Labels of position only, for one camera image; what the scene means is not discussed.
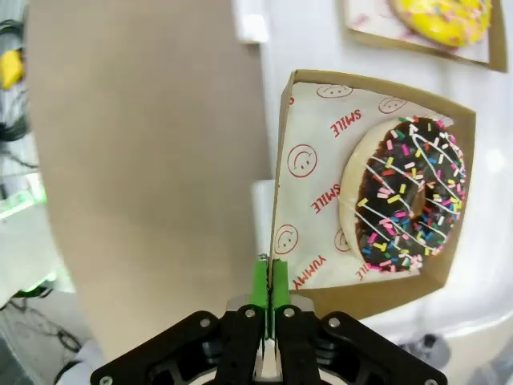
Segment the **yellow connector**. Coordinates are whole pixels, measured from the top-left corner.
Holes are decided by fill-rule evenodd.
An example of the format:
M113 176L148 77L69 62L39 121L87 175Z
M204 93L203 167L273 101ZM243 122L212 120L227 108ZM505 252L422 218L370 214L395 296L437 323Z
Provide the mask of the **yellow connector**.
M2 74L2 87L8 90L23 76L22 54L19 51L7 51L0 58L0 73Z

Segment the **chocolate frosting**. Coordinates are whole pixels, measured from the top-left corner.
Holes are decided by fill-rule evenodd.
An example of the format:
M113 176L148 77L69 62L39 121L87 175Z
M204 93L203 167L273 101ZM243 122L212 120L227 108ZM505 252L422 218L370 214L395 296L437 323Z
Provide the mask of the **chocolate frosting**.
M367 161L355 205L366 262L395 272L439 253L460 217L465 178L463 154L441 121L399 118Z

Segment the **white table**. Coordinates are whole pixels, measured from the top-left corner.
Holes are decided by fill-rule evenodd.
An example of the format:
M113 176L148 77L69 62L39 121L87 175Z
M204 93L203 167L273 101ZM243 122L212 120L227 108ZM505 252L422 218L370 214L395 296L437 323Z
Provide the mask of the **white table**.
M269 40L261 44L271 164L276 163L281 92L298 68L356 73L443 95L477 112L474 170L467 213L446 286L438 292L365 320L393 340L437 331L468 333L513 314L512 77L485 68L408 51L363 46L349 39L337 0L267 0ZM512 20L513 3L503 4ZM509 34L509 52L513 37ZM255 189L261 251L270 244L273 184Z

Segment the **cardboard box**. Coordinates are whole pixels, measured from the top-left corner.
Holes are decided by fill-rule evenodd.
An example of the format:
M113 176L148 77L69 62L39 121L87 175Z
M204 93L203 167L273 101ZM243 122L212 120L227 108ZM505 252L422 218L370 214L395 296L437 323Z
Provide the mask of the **cardboard box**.
M283 156L287 156L288 148L284 148L285 132L288 129L287 118L289 116L289 102L295 83L344 85L353 89L362 89L378 94L391 95L395 98L416 103L451 118L454 124L448 127L447 131L456 136L458 146L464 153L467 169L465 187L468 191L472 172L475 138L475 113L472 110L453 103L448 99L444 99L441 96L381 79L337 72L297 70L292 73L289 83L281 97L280 135L271 250L274 250L274 237L277 226L279 225L276 219L279 184L281 180L281 162ZM381 313L382 311L393 309L394 307L432 293L442 288L447 280L465 215L465 205L461 213L462 216L452 229L451 236L445 244L444 250L436 257L431 257L417 276L351 286L298 290L297 292L313 299L316 313L319 315L324 315L334 310L342 310L355 318L364 318ZM280 255L273 252L272 256L277 258Z
M387 2L388 0L374 0L374 2ZM412 43L406 41L406 38L389 38L384 37L378 34L367 33L358 29L362 28L362 21L366 19L366 15L360 14L359 16L354 16L353 19L350 17L350 12L346 10L346 14L348 15L346 20L346 27L348 29L348 33L350 36L355 38L360 43L368 44L375 47L384 47L384 48L398 48L402 50L409 51L417 51L423 52L430 55L436 55L442 58L448 58L453 60L465 61L465 62L474 62L485 67L490 68L491 70L507 72L507 44L506 44L506 31L504 26L504 18L503 18L503 9L501 7L501 2L499 0L492 1L493 6L491 10L491 26L488 30L488 60L479 61L472 59L465 59L458 55L455 55L454 50L445 48L445 47L436 47L436 44L431 44L432 47L425 47L423 45L419 45L418 43ZM364 4L364 2L358 2L359 6ZM366 5L372 6L373 3L365 2ZM391 10L386 11L387 14L390 14L390 17L394 16L394 12ZM411 31L406 25L404 26L404 31L406 31L406 35L411 34L408 31Z

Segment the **chocolate frosted donut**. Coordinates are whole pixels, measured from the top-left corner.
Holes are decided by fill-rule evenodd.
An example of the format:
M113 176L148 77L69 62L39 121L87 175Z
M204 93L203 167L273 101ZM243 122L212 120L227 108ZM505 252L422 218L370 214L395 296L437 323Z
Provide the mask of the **chocolate frosted donut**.
M371 129L341 181L351 249L377 270L421 267L460 217L465 178L463 153L441 121L399 118Z

